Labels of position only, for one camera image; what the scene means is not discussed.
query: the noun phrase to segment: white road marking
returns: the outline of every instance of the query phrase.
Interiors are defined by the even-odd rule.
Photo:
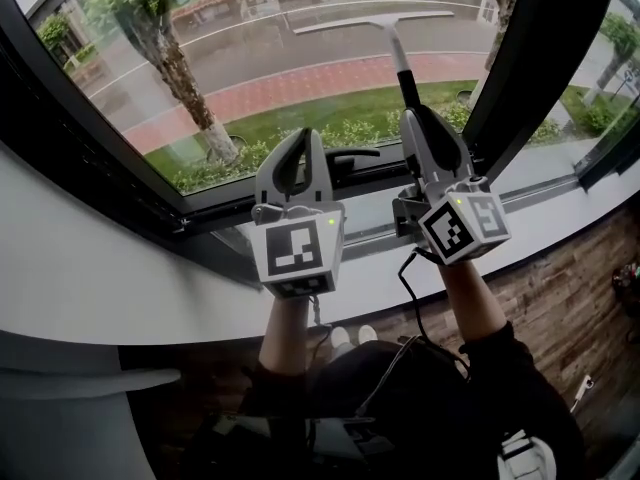
[[[438,0],[358,0],[356,2],[335,2],[335,3],[332,3],[332,4],[315,5],[315,6],[310,6],[310,7],[301,7],[300,9],[292,9],[291,11],[279,12],[279,13],[276,13],[276,14],[270,14],[269,16],[262,16],[261,18],[256,18],[256,19],[253,19],[253,20],[244,21],[242,23],[236,23],[235,25],[230,25],[228,27],[221,28],[220,30],[216,30],[214,32],[210,32],[209,34],[205,34],[203,36],[200,36],[200,37],[197,37],[195,39],[192,39],[191,41],[187,41],[186,43],[181,44],[180,47],[184,48],[184,47],[189,46],[189,45],[191,45],[193,43],[201,41],[203,39],[207,39],[208,37],[214,36],[216,34],[220,34],[222,32],[226,32],[228,30],[232,30],[232,29],[237,28],[237,27],[241,27],[243,25],[249,25],[251,23],[256,23],[258,21],[262,21],[262,20],[266,20],[266,19],[270,19],[270,18],[275,18],[275,17],[278,17],[278,16],[284,16],[286,18],[289,14],[293,14],[293,13],[296,13],[296,12],[304,12],[304,11],[322,9],[322,8],[325,8],[325,7],[337,7],[337,6],[341,6],[341,5],[375,4],[375,3],[385,3],[385,2],[388,2],[388,3],[409,3],[409,4],[423,3],[423,4],[439,4],[439,5],[457,5],[457,6],[460,6],[460,7],[473,7],[473,8],[476,8],[476,9],[480,9],[479,5],[459,4],[459,3],[455,3],[455,2],[441,2],[441,1],[438,1]],[[115,80],[112,80],[111,82],[109,82],[104,87],[101,87],[100,89],[98,89],[96,92],[94,92],[92,95],[89,96],[89,99],[93,99],[98,94],[100,94],[101,92],[105,91],[106,89],[108,89],[109,87],[114,85],[116,82],[122,80],[123,78],[129,76],[134,71],[137,71],[138,69],[140,69],[140,68],[142,68],[142,67],[144,67],[144,66],[146,66],[148,64],[149,64],[149,62],[146,62],[146,61],[141,63],[141,64],[138,64],[136,67],[130,69],[126,73],[123,73],[122,75],[120,75]]]
[[[465,52],[465,51],[460,51],[460,50],[451,50],[451,51],[421,51],[421,52],[407,52],[408,56],[414,56],[414,55],[489,55],[489,52]],[[320,64],[312,64],[310,66],[301,66],[299,68],[293,68],[291,70],[288,71],[281,71],[280,73],[274,73],[272,75],[264,75],[264,76],[259,76],[258,78],[253,78],[251,80],[247,80],[245,82],[240,82],[238,84],[235,85],[231,85],[229,87],[225,87],[224,89],[218,89],[217,91],[211,91],[207,94],[204,95],[205,98],[207,98],[208,96],[211,96],[212,94],[216,94],[218,92],[222,92],[222,91],[229,91],[232,89],[236,89],[238,87],[241,87],[243,85],[247,85],[247,84],[252,84],[255,82],[258,82],[262,79],[265,78],[275,78],[275,77],[282,77],[282,76],[293,76],[293,73],[295,71],[299,71],[301,69],[310,69],[310,68],[318,68],[318,67],[324,67],[324,68],[328,68],[328,66],[330,66],[331,64],[337,64],[340,62],[351,62],[351,61],[359,61],[359,60],[367,60],[367,59],[375,59],[377,57],[388,57],[389,59],[391,59],[391,54],[390,53],[381,53],[378,55],[367,55],[366,57],[351,57],[349,59],[342,59],[342,60],[332,60],[329,62],[323,62]],[[286,81],[280,81],[280,84],[284,84],[284,82],[289,82],[288,80]],[[127,132],[133,130],[134,128],[137,128],[138,126],[142,126],[148,122],[151,121],[155,121],[156,119],[158,119],[159,117],[163,116],[164,114],[168,114],[169,112],[173,112],[175,109],[182,107],[182,105],[176,105],[174,107],[168,108],[166,110],[163,110],[162,112],[149,117],[147,119],[145,119],[144,121],[140,121],[138,124],[133,125],[131,128],[127,128],[125,131],[120,132],[123,135],[126,134]]]

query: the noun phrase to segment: window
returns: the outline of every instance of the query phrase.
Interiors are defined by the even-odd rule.
[[[60,125],[37,148],[19,135],[3,140],[65,190],[165,247],[208,235],[246,259],[236,231],[255,203],[251,175],[288,131],[311,126],[327,147],[381,153],[356,157],[334,180],[350,208],[349,240],[366,241],[393,234],[387,203],[413,180],[397,140],[403,105],[387,38],[353,20],[411,18],[397,29],[423,101],[461,131],[476,172],[509,193],[575,178],[573,166],[597,139],[547,140],[564,128],[554,124],[556,101],[579,85],[571,79],[588,68],[589,45],[602,43],[594,37],[609,0],[589,2],[0,0],[0,48],[11,61],[3,72],[31,98],[22,105],[40,105],[38,115]],[[352,26],[336,25],[344,20]],[[614,103],[625,103],[628,85]],[[559,152],[568,147],[574,154]]]
[[[496,0],[17,1],[77,88],[183,195],[253,174],[303,125],[326,147],[397,140],[384,34],[298,29],[419,17],[398,31],[420,93],[461,131],[498,28]]]
[[[610,149],[640,115],[640,2],[611,0],[569,85],[496,180],[509,192],[572,175]]]

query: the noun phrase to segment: glass pane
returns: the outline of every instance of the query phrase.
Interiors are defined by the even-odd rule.
[[[638,0],[611,0],[569,86],[494,183],[499,192],[573,174],[596,145],[608,147],[624,136],[640,115],[639,17]]]
[[[372,236],[394,234],[391,202],[398,197],[402,188],[395,187],[343,199],[341,202],[345,206],[346,215],[345,244],[349,245]],[[235,229],[244,237],[249,237],[253,226],[255,226],[253,222],[248,222],[235,226]]]
[[[17,1],[78,88],[184,194],[252,174],[303,125],[327,147],[397,139],[403,105],[384,34],[366,25],[297,29],[411,13],[398,31],[424,102],[461,129],[469,111],[459,101],[479,93],[497,24],[508,22],[499,9],[510,8],[497,0]]]

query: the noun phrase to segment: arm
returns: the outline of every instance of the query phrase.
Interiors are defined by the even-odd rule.
[[[449,301],[471,361],[470,389],[495,428],[545,441],[553,450],[558,478],[584,477],[584,443],[557,391],[538,372],[529,349],[471,262],[440,267]]]
[[[486,338],[507,325],[507,318],[470,261],[440,267],[449,302],[464,341]]]
[[[275,299],[258,361],[270,372],[300,375],[306,368],[309,299]]]
[[[307,316],[305,298],[273,301],[252,387],[240,406],[250,416],[296,416],[305,412]]]

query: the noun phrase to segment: person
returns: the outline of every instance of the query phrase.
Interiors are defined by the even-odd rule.
[[[391,460],[376,463],[376,471],[416,466],[420,470],[413,472],[427,478],[498,478],[505,436],[524,430],[549,446],[556,478],[584,477],[578,426],[536,370],[528,348],[515,339],[489,287],[471,262],[439,268],[465,342],[461,352],[470,361],[468,379],[443,349],[415,338],[404,347],[378,341],[372,328],[361,330],[358,346],[348,343],[344,329],[334,331],[335,357],[311,379],[309,300],[276,299],[241,411],[279,418],[372,418],[375,432],[395,450]]]

